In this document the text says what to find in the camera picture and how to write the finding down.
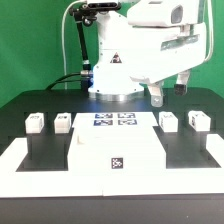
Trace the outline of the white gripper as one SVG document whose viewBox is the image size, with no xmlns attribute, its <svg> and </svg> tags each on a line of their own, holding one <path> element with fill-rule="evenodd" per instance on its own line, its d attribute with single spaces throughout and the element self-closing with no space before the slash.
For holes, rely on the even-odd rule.
<svg viewBox="0 0 224 224">
<path fill-rule="evenodd" d="M 174 91 L 183 96 L 190 78 L 188 69 L 204 62 L 203 9 L 203 0 L 140 0 L 128 10 L 127 20 L 136 44 L 128 62 L 130 77 L 151 84 L 148 90 L 153 107 L 163 105 L 161 80 L 180 72 Z"/>
</svg>

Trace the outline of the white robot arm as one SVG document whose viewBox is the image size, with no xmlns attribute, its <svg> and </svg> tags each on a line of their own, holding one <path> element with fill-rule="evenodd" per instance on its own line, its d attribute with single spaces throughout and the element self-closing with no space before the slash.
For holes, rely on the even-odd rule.
<svg viewBox="0 0 224 224">
<path fill-rule="evenodd" d="M 160 107 L 164 80 L 175 76 L 175 93 L 186 94 L 190 70 L 213 54 L 211 0 L 134 0 L 125 16 L 103 0 L 87 5 L 97 11 L 93 99 L 126 101 L 148 90 Z"/>
</svg>

